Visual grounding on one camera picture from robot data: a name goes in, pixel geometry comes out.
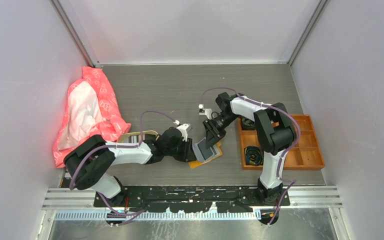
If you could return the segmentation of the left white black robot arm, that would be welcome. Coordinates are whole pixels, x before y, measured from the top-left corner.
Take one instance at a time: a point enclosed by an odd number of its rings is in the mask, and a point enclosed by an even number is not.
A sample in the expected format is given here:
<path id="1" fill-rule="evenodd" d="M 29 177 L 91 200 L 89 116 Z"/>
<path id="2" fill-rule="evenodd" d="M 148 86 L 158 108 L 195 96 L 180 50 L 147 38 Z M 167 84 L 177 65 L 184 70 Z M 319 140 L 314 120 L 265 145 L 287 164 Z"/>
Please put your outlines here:
<path id="1" fill-rule="evenodd" d="M 121 182 L 107 173 L 115 165 L 150 165 L 172 157 L 180 162 L 195 160 L 192 139 L 188 137 L 191 125 L 184 123 L 170 127 L 156 138 L 139 143 L 105 141 L 99 134 L 93 135 L 71 151 L 63 160 L 71 176 L 71 190 L 93 189 L 106 197 L 113 206 L 121 206 L 126 200 Z"/>

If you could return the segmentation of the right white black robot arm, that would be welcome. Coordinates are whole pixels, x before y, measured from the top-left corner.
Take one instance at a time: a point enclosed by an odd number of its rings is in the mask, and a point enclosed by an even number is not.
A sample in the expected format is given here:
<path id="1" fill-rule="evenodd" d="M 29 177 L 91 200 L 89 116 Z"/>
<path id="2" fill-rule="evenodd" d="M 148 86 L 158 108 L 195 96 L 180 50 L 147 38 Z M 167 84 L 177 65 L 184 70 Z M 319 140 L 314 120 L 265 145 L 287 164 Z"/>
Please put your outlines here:
<path id="1" fill-rule="evenodd" d="M 199 114 L 207 116 L 203 121 L 205 146 L 209 148 L 218 143 L 226 135 L 226 128 L 238 118 L 254 122 L 263 152 L 263 167 L 257 180 L 256 194 L 261 204 L 271 205 L 282 193 L 285 157 L 300 138 L 297 122 L 280 102 L 266 104 L 240 93 L 229 95 L 226 92 L 220 93 L 215 101 L 220 109 L 217 116 L 213 116 L 203 104 L 198 106 Z"/>

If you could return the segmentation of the orange leather card holder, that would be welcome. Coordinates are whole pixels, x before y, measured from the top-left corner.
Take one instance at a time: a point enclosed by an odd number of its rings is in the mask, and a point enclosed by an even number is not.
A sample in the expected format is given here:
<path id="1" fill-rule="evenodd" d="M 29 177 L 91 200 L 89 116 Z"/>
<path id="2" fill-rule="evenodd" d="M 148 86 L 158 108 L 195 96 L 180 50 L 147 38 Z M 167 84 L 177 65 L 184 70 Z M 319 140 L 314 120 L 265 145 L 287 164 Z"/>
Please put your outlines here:
<path id="1" fill-rule="evenodd" d="M 198 143 L 194 143 L 192 145 L 192 151 L 196 157 L 196 160 L 189 162 L 188 163 L 189 167 L 191 169 L 195 169 L 216 158 L 221 157 L 223 155 L 223 152 L 221 150 L 221 145 L 222 145 L 221 142 L 217 142 L 215 145 L 211 146 L 210 148 L 206 148 L 205 137 Z"/>

